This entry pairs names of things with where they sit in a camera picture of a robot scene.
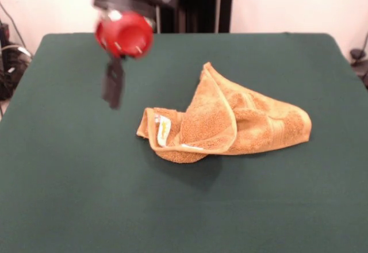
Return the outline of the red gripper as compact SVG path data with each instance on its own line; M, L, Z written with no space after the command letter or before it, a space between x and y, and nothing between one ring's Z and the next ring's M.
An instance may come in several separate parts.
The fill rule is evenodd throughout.
M154 30L151 21L142 15L126 11L111 10L102 13L95 30L100 46L114 57L140 58L151 48ZM112 96L110 99L110 81ZM106 65L102 98L110 101L112 109L118 109L125 86L125 71L122 59L112 59Z

